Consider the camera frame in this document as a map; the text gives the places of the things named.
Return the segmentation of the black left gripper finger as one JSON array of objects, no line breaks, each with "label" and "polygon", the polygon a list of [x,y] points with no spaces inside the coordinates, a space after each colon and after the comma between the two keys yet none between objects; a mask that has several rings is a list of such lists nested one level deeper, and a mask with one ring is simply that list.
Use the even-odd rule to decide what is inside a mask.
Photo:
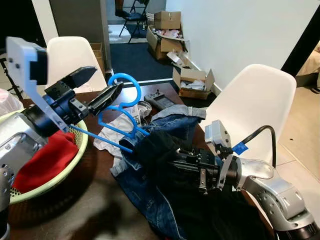
[{"label": "black left gripper finger", "polygon": [[87,104],[89,112],[92,115],[98,115],[118,98],[121,94],[124,83],[110,85],[103,89],[96,98]]},{"label": "black left gripper finger", "polygon": [[64,87],[66,90],[93,90],[89,81],[98,69],[94,66],[83,66],[69,73],[64,77]]}]

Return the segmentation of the blue plastic hanger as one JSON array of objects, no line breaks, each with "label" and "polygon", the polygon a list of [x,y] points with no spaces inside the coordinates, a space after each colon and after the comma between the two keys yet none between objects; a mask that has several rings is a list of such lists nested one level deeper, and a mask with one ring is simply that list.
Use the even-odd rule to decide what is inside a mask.
[{"label": "blue plastic hanger", "polygon": [[[141,127],[139,127],[137,125],[137,122],[135,121],[134,116],[124,109],[125,107],[133,107],[133,106],[137,105],[137,103],[140,102],[141,97],[142,97],[142,90],[141,90],[141,86],[140,86],[139,82],[137,82],[137,80],[135,80],[135,78],[129,74],[116,73],[109,78],[107,84],[110,87],[113,87],[113,86],[115,86],[116,83],[118,83],[118,81],[117,81],[118,79],[127,80],[128,82],[130,82],[134,85],[135,92],[136,92],[135,99],[132,102],[125,102],[125,103],[120,103],[117,105],[108,105],[106,107],[106,110],[121,112],[122,115],[125,115],[129,119],[131,124],[133,125],[132,130],[130,132],[126,132],[126,131],[120,130],[119,128],[115,128],[114,126],[108,125],[107,123],[103,122],[103,113],[102,112],[100,112],[97,115],[98,125],[103,126],[103,127],[107,128],[108,130],[112,130],[116,133],[119,133],[119,134],[123,135],[124,137],[134,138],[136,133],[138,133],[138,132],[141,133],[142,135],[144,135],[145,137],[147,137],[148,135],[150,135],[150,133],[147,132],[146,130],[142,129]],[[119,149],[121,149],[122,151],[125,151],[126,153],[133,152],[128,147],[122,146],[122,145],[118,144],[117,142],[110,141],[109,139],[102,137],[100,135],[91,133],[88,130],[81,128],[80,126],[69,125],[69,128],[71,128],[74,131],[81,132],[81,133],[88,135],[90,137],[99,139],[103,142],[106,142],[106,143],[112,145],[112,146],[118,147]]]}]

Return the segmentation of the red garment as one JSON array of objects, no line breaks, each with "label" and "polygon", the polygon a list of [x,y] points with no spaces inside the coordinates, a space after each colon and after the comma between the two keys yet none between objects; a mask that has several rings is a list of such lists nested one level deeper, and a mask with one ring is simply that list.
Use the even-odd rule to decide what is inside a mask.
[{"label": "red garment", "polygon": [[61,173],[75,158],[79,149],[72,132],[57,131],[48,143],[18,171],[13,188],[24,194],[45,185]]}]

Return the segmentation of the white plastic chair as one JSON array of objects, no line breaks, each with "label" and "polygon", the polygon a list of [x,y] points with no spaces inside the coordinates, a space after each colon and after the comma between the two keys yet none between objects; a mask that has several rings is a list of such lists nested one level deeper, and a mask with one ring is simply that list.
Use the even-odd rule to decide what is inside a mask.
[{"label": "white plastic chair", "polygon": [[100,92],[107,87],[103,71],[86,38],[81,36],[52,38],[46,43],[46,53],[48,57],[46,88],[80,67],[95,67],[96,73],[82,86],[74,89],[76,94]]},{"label": "white plastic chair", "polygon": [[238,73],[206,108],[202,130],[221,121],[235,146],[262,126],[272,126],[279,139],[290,114],[297,83],[285,71],[250,64]]}]

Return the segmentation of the tall cardboard box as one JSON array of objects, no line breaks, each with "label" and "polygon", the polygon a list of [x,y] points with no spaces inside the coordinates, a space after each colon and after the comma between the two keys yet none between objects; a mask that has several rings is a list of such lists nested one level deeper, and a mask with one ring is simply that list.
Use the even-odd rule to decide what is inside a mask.
[{"label": "tall cardboard box", "polygon": [[102,74],[105,74],[105,60],[103,58],[103,45],[99,42],[90,42],[91,49],[93,51],[94,57],[96,57],[96,61],[98,62],[98,66],[102,71]]}]

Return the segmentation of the white t-shirt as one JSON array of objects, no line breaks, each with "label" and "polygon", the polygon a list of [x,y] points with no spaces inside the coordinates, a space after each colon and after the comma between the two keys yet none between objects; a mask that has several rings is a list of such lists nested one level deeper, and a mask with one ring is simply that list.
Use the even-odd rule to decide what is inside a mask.
[{"label": "white t-shirt", "polygon": [[[135,106],[125,108],[126,112],[130,113],[135,119],[135,123],[138,127],[142,127],[147,124],[145,118],[150,115],[152,109],[153,107],[151,106],[151,104],[144,101],[138,102]],[[126,133],[130,133],[133,130],[133,124],[125,114],[119,115],[116,119],[107,123],[107,125],[117,128],[118,130],[124,131]],[[98,135],[99,137],[103,137],[114,143],[119,142],[123,137],[125,137],[125,135],[105,127],[98,133]],[[93,145],[98,150],[108,151],[108,153],[112,154],[115,158],[122,157],[121,149],[110,144],[109,142],[94,138]]]}]

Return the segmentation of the dark blue floor mat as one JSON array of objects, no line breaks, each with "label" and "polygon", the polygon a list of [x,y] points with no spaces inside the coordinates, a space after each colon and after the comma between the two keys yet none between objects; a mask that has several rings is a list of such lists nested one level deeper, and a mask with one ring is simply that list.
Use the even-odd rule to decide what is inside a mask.
[{"label": "dark blue floor mat", "polygon": [[173,78],[175,67],[153,57],[148,51],[148,43],[113,43],[109,46],[114,73],[128,74],[138,82]]}]

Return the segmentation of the blue tape tag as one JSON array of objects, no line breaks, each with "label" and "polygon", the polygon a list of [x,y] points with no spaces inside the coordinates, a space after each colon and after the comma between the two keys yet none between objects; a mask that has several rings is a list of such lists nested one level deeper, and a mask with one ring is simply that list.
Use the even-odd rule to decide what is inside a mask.
[{"label": "blue tape tag", "polygon": [[249,147],[247,147],[246,143],[241,141],[241,142],[238,142],[235,146],[233,146],[231,148],[231,150],[233,151],[233,153],[235,154],[242,154],[244,153],[245,151],[247,151],[249,149]]}]

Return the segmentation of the black remote controller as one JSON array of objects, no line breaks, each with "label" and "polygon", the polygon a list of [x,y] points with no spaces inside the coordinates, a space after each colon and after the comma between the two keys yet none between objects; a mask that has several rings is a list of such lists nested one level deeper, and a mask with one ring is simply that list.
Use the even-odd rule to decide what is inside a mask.
[{"label": "black remote controller", "polygon": [[159,111],[176,105],[173,100],[167,98],[167,96],[164,93],[161,93],[159,90],[144,96],[144,101]]}]

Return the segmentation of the clear plastic bag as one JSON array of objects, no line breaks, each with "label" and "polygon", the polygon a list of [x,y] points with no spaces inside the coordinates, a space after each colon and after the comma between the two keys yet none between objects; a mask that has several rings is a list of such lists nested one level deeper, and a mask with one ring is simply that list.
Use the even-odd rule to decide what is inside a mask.
[{"label": "clear plastic bag", "polygon": [[0,117],[24,109],[23,103],[6,89],[0,88]]}]

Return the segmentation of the green plastic laundry basket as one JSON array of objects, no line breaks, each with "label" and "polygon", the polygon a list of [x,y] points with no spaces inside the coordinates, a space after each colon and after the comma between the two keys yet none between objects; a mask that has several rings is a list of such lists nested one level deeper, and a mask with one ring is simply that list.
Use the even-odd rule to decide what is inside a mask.
[{"label": "green plastic laundry basket", "polygon": [[[84,130],[87,126],[80,121],[75,126]],[[89,144],[87,135],[71,130],[75,134],[78,152],[67,167],[53,179],[34,190],[22,193],[13,187],[19,170],[34,155],[48,144],[48,137],[39,135],[34,125],[25,114],[16,110],[0,116],[0,209],[4,210],[11,204],[33,199],[61,185],[78,165]]]}]

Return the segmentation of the blue denim jeans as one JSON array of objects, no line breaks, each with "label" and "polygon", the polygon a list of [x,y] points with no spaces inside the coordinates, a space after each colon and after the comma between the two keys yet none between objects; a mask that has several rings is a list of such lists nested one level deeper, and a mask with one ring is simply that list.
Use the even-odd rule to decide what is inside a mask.
[{"label": "blue denim jeans", "polygon": [[[150,123],[142,126],[142,129],[150,134],[164,131],[191,144],[196,126],[205,118],[204,108],[178,104],[160,110],[151,117]],[[186,240],[186,235],[178,227],[169,202],[162,199],[158,190],[151,188],[151,182],[141,169],[141,164],[132,158],[134,145],[143,137],[146,135],[137,132],[135,137],[126,136],[119,141],[121,146],[129,148],[132,153],[122,151],[121,158],[114,161],[110,172],[131,203],[144,215],[152,230],[168,240]]]}]

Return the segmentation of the tan upholstered furniture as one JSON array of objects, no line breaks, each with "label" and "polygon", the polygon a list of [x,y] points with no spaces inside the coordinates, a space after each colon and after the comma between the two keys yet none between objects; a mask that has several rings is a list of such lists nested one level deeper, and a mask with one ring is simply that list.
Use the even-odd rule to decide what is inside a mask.
[{"label": "tan upholstered furniture", "polygon": [[309,89],[316,88],[319,83],[320,70],[320,41],[313,48],[304,64],[295,75],[296,87],[306,87]]}]

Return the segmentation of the large open cardboard box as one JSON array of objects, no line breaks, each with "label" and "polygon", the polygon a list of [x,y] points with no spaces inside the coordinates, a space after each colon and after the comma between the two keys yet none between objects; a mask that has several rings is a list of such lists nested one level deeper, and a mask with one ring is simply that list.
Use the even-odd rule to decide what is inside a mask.
[{"label": "large open cardboard box", "polygon": [[157,34],[152,25],[146,27],[146,41],[150,54],[158,61],[169,59],[169,53],[187,53],[185,41],[182,38],[172,38]]}]

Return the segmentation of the torn cardboard box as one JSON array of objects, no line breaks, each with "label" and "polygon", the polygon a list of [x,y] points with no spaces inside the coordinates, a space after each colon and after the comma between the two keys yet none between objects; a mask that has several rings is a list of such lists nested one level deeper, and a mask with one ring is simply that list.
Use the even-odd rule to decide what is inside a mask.
[{"label": "torn cardboard box", "polygon": [[192,62],[189,58],[189,55],[185,51],[171,51],[166,54],[166,56],[171,60],[172,64],[176,67],[183,69],[191,69]]}]

